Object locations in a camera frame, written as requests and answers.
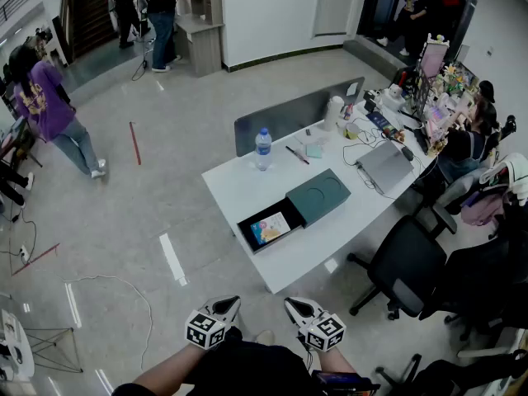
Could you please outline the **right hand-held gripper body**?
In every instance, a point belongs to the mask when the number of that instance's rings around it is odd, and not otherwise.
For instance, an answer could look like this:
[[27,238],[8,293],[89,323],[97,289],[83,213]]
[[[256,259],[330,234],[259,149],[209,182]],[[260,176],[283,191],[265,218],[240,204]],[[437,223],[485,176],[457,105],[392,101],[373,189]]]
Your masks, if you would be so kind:
[[328,352],[342,341],[346,333],[346,325],[336,314],[323,311],[299,331],[308,348]]

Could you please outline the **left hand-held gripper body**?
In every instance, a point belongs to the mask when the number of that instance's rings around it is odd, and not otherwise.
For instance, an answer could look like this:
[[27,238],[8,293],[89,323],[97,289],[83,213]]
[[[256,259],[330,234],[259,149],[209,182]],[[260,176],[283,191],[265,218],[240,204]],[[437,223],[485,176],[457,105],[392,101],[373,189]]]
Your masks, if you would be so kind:
[[224,339],[231,320],[225,306],[204,305],[193,310],[185,323],[186,340],[201,349],[209,350]]

